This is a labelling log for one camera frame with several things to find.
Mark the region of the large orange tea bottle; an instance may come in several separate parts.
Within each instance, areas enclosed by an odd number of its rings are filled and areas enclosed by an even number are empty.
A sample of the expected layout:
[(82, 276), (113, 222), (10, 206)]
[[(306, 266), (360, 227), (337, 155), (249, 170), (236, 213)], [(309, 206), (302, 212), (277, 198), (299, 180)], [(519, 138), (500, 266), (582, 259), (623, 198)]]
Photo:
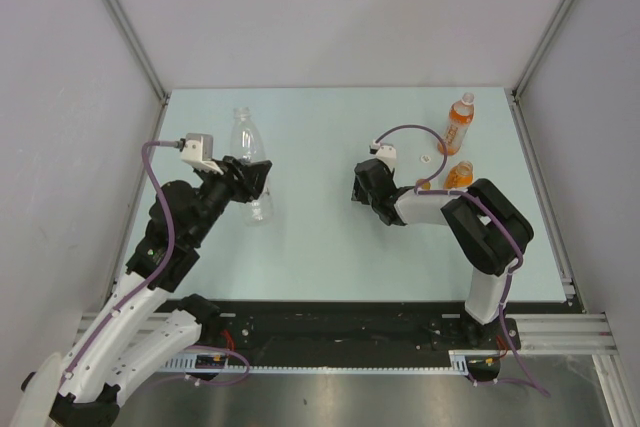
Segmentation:
[(444, 144), (437, 145), (438, 150), (448, 156), (455, 155), (462, 147), (464, 138), (473, 121), (475, 96), (466, 92), (454, 102), (449, 110), (448, 123), (442, 135)]

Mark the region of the clear water bottle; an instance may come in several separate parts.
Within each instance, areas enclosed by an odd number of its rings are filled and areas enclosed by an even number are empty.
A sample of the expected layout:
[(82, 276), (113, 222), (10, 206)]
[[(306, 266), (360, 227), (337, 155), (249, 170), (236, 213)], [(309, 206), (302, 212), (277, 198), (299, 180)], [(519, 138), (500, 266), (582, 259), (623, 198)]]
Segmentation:
[[(248, 163), (267, 159), (264, 142), (248, 107), (234, 109), (230, 151), (233, 157)], [(241, 205), (241, 214), (248, 226), (263, 225), (272, 219), (274, 205), (269, 181), (265, 182), (263, 192), (257, 200)]]

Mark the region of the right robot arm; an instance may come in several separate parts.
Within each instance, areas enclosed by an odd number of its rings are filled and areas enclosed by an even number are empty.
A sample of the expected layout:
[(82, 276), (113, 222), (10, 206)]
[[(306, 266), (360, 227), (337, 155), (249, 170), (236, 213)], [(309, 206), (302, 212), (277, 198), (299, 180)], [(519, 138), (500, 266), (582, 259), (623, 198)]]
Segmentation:
[(351, 199), (370, 206), (384, 224), (449, 227), (473, 268), (461, 335), (473, 348), (486, 347), (506, 325), (513, 275), (534, 238), (529, 221), (488, 179), (462, 190), (398, 187), (378, 159), (358, 163), (354, 175)]

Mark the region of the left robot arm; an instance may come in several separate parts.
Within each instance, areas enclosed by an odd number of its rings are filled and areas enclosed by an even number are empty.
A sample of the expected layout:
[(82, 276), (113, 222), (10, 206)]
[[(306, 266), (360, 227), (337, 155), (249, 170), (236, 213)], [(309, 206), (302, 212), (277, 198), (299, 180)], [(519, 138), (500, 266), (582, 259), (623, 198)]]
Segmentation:
[(142, 323), (175, 292), (198, 250), (232, 203), (262, 193), (269, 160), (230, 156), (192, 163), (201, 183), (155, 182), (156, 200), (142, 240), (108, 302), (65, 355), (51, 355), (23, 382), (15, 426), (111, 426), (121, 408), (166, 361), (221, 334), (219, 308), (198, 294), (183, 298), (164, 323), (133, 340)]

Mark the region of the small orange juice bottle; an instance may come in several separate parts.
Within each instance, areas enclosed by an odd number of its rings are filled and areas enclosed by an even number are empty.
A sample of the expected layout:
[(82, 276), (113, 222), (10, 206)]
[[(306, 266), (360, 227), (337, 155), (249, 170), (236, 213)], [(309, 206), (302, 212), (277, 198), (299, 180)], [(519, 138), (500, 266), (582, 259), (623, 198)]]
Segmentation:
[(473, 183), (473, 164), (470, 161), (461, 161), (449, 171), (443, 187), (446, 190), (466, 188)]

